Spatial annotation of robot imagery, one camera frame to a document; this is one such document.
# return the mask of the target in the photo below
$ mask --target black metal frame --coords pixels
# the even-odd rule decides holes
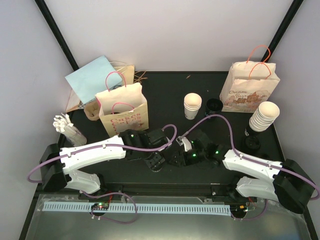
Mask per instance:
[[[79,66],[74,58],[74,56],[72,55],[62,33],[60,32],[59,30],[59,27],[58,25],[56,24],[56,21],[55,19],[53,18],[52,14],[50,13],[50,10],[45,2],[45,0],[35,0],[39,10],[41,11],[44,19],[46,20],[47,24],[49,25],[52,33],[54,34],[57,42],[59,43],[64,55],[66,56],[67,60],[69,61],[71,67],[73,68],[74,71],[78,70],[79,69]],[[303,3],[303,0],[293,0],[290,8],[288,9],[286,15],[284,16],[278,30],[276,31],[271,43],[269,44],[269,49],[271,51],[271,54],[274,53],[277,45],[279,44],[281,38],[283,37],[283,35],[285,34],[288,26],[290,25],[291,21],[293,20],[294,16],[296,15],[298,9],[300,8],[301,4]],[[266,51],[264,56],[262,57],[261,61],[263,61],[267,56],[268,56],[269,52]],[[272,130],[274,131],[275,135],[276,134],[276,130],[275,130],[275,127],[272,125]],[[61,135],[60,138],[59,138],[59,141],[58,141],[58,145],[60,147],[62,147],[64,145],[64,142],[65,142],[66,138]],[[280,146],[280,143],[279,143],[279,140],[277,138],[277,145],[279,147],[279,149],[281,149],[281,146]],[[41,194],[42,190],[41,190],[41,186],[38,185],[37,186],[37,189],[35,191],[35,194],[34,194],[34,197],[32,199],[32,202],[31,202],[31,205],[30,205],[30,208],[29,208],[29,211],[28,211],[28,214],[27,214],[27,217],[26,217],[26,220],[25,220],[25,223],[23,225],[23,228],[22,228],[22,231],[21,231],[21,235],[20,235],[20,240],[23,240],[26,238],[27,236],[27,232],[28,232],[28,229],[29,229],[29,226],[30,226],[30,223],[31,223],[31,219],[32,219],[32,216],[33,216],[33,213],[34,213],[34,210],[36,208],[36,204],[37,204],[37,199],[39,197],[39,194]],[[65,191],[65,193],[67,194],[76,194],[78,193],[77,191]],[[307,227],[308,227],[308,230],[310,232],[310,236],[311,236],[311,239],[313,240],[317,240],[318,239],[318,236],[317,236],[317,233],[316,233],[316,230],[315,230],[315,227],[314,227],[314,224],[312,222],[312,219],[311,219],[311,216],[310,216],[310,213],[309,213],[309,210],[308,208],[306,209],[305,213],[304,213],[304,218],[305,218],[305,221],[307,223]]]

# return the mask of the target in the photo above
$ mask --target red bag handle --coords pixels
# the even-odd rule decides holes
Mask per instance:
[[[266,59],[263,61],[263,63],[266,62],[266,61],[270,58],[270,56],[271,56],[271,51],[270,51],[270,49],[269,49],[266,45],[259,45],[259,46],[256,46],[256,47],[252,50],[252,52],[250,53],[250,55],[249,55],[249,57],[248,57],[248,60],[246,61],[246,64],[249,62],[249,60],[250,60],[250,58],[252,57],[252,55],[254,54],[255,50],[258,49],[258,48],[261,48],[261,47],[266,48],[266,49],[269,51],[269,55],[266,57]]]
[[[269,74],[265,79],[267,79],[268,77],[270,77],[270,75],[271,75],[270,68],[269,68],[264,62],[258,62],[258,63],[257,63],[256,65],[254,65],[253,68],[251,69],[251,72],[249,73],[248,80],[250,80],[250,75],[251,75],[252,71],[255,69],[255,67],[256,67],[258,64],[263,64],[263,65],[265,65],[266,68],[269,70],[269,73],[270,73],[270,74]]]
[[[113,106],[112,106],[112,114],[115,114],[114,108],[115,108],[115,105],[117,105],[117,104],[124,104],[124,105],[128,105],[128,106],[132,107],[132,110],[133,110],[133,109],[135,109],[135,107],[134,107],[134,106],[132,106],[132,105],[131,105],[131,104],[129,104],[129,103],[125,103],[125,102],[116,102],[116,103],[115,103],[115,104],[113,104]]]
[[[112,71],[112,72],[109,72],[109,74],[105,78],[105,86],[106,86],[106,89],[108,89],[109,92],[110,92],[110,89],[109,89],[108,84],[107,84],[107,79],[111,74],[114,74],[114,73],[118,73],[122,77],[122,79],[124,81],[124,86],[127,87],[127,82],[126,82],[125,76],[119,71]]]

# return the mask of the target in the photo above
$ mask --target perforated white strip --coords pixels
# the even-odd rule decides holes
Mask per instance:
[[[91,211],[94,202],[59,202],[47,201],[42,211],[47,212],[85,212]],[[144,204],[137,203],[139,214],[201,214],[230,216],[229,205],[200,205],[200,204]],[[108,210],[94,210],[100,213],[134,213],[132,203],[110,203]]]

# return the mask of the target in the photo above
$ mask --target gray floor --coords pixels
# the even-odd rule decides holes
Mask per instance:
[[[139,203],[159,203],[156,198],[140,198]],[[200,204],[197,199],[176,198],[175,202]],[[169,198],[160,202],[172,203]],[[261,212],[248,213],[248,218]],[[27,240],[308,240],[310,235],[300,215],[278,204],[269,203],[268,211],[258,220],[234,221],[228,216],[140,214],[136,222],[121,225],[91,219],[89,213],[43,212],[39,202],[29,228]],[[109,213],[108,217],[129,220],[131,214]]]

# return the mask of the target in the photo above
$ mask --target black table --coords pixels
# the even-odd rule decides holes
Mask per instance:
[[[204,117],[206,101],[210,98],[219,98],[227,74],[227,72],[147,72],[145,77],[148,79],[142,81],[142,92],[148,102],[149,129],[154,130],[167,124],[174,124],[178,129],[178,136],[181,136]],[[197,93],[202,97],[202,106],[194,120],[187,120],[184,115],[184,96],[188,93]],[[222,112],[221,115],[229,120],[235,147],[242,151],[244,131],[252,114]],[[101,121],[88,120],[83,110],[74,111],[71,120],[86,136],[88,144],[109,138]],[[214,143],[230,145],[228,126],[223,119],[217,118],[213,122],[205,121],[198,128],[205,132]],[[169,138],[173,132],[173,129],[165,130]],[[274,161],[284,161],[273,125],[262,132],[258,138],[261,148],[256,153],[257,155],[267,154]],[[61,138],[60,145],[61,147],[70,146],[64,138]],[[169,159],[178,149],[181,147],[173,142],[164,153],[165,159]],[[102,174],[112,191],[118,191],[120,188],[129,195],[136,193],[178,196],[208,195],[212,191],[218,193],[219,186],[231,184],[236,177],[243,176],[239,172],[227,170],[223,165],[212,168],[207,162],[180,168],[165,164],[160,172],[152,172],[143,160],[116,159],[90,165],[81,170],[90,174]],[[35,199],[41,193],[43,193],[41,186],[38,186]],[[315,231],[308,210],[305,217],[312,235],[312,232],[315,233]],[[24,231],[26,229],[28,229],[28,221],[25,223]]]

